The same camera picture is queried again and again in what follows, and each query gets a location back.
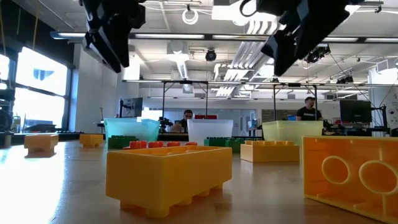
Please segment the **light green bin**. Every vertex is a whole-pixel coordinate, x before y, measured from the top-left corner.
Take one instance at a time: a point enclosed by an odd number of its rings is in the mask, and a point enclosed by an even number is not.
[[[300,146],[300,175],[302,168],[303,136],[321,136],[323,121],[271,121],[262,124],[262,133],[266,141],[293,141]]]

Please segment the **light blue bin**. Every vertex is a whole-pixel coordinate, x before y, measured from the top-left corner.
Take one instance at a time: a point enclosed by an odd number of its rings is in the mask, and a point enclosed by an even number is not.
[[[159,122],[151,119],[105,118],[106,140],[112,135],[135,136],[144,141],[156,141],[159,135]]]

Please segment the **table surface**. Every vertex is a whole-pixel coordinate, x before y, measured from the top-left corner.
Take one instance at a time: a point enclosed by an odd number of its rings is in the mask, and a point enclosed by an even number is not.
[[[125,212],[105,196],[105,149],[60,142],[56,155],[26,159],[23,146],[0,149],[0,223],[378,223],[303,198],[297,163],[252,164],[233,159],[222,191],[172,208],[161,220]]]

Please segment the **man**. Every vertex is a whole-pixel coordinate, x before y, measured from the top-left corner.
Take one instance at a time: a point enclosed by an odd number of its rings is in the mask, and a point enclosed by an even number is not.
[[[305,106],[299,109],[296,113],[296,121],[316,121],[315,113],[319,121],[323,121],[322,114],[313,107],[315,104],[314,97],[307,97],[305,99]]]
[[[176,132],[176,133],[187,133],[188,132],[188,120],[192,119],[192,110],[185,110],[184,111],[184,119],[178,121],[173,125],[170,129],[170,132]]]

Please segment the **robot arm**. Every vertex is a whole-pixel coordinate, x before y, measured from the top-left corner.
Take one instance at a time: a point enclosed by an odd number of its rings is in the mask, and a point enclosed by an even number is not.
[[[349,17],[349,12],[345,10],[347,5],[357,5],[364,0],[252,1],[257,1],[258,12],[280,16],[279,23],[285,25],[285,29],[278,30],[272,35],[261,50],[262,53],[274,59],[274,75],[279,77],[297,59],[306,57]]]
[[[83,45],[94,50],[116,73],[129,66],[131,29],[145,24],[145,7],[138,0],[79,0],[87,15]]]

